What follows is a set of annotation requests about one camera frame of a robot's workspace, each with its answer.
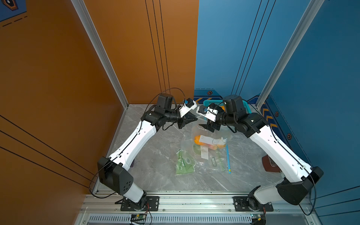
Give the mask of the red pink mango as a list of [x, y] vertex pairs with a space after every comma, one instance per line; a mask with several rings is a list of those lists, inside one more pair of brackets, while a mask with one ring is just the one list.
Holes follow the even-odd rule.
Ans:
[[207, 144], [207, 147], [209, 149], [212, 149], [212, 150], [217, 150], [218, 149], [218, 146], [217, 145], [213, 145], [213, 144]]

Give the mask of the blue zipper clear bag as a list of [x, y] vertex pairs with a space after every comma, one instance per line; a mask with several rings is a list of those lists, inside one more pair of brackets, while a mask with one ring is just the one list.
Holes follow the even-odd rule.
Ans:
[[196, 157], [197, 167], [204, 172], [221, 172], [231, 174], [232, 171], [229, 167], [230, 160], [228, 158], [228, 152], [226, 148], [217, 149], [217, 157], [210, 160], [204, 160]]

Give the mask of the clear zip-top bag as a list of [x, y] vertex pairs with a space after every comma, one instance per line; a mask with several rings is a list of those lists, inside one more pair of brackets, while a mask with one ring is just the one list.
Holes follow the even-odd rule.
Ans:
[[215, 139], [227, 139], [226, 146], [230, 143], [233, 134], [228, 129], [228, 127], [221, 127], [220, 130], [214, 130], [211, 132], [205, 129], [203, 126], [207, 124], [207, 119], [203, 116], [198, 116], [195, 122], [187, 124], [185, 126], [185, 133], [184, 137], [181, 141], [181, 149], [190, 153], [195, 159], [196, 156], [194, 155], [192, 145], [194, 144], [195, 136], [203, 135], [206, 136], [207, 140], [205, 141], [207, 144], [214, 144]]

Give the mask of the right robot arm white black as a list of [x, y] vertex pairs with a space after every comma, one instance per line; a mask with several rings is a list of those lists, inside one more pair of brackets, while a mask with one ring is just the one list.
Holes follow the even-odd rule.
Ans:
[[268, 186], [257, 186], [247, 196], [251, 211], [261, 211], [263, 206], [284, 200], [291, 205], [299, 205], [323, 176], [321, 168], [312, 167], [297, 156], [272, 130], [270, 124], [258, 112], [250, 112], [238, 95], [230, 95], [222, 100], [223, 106], [200, 105], [197, 113], [207, 119], [202, 127], [214, 132], [221, 126], [233, 133], [241, 132], [261, 147], [284, 174], [284, 179]]

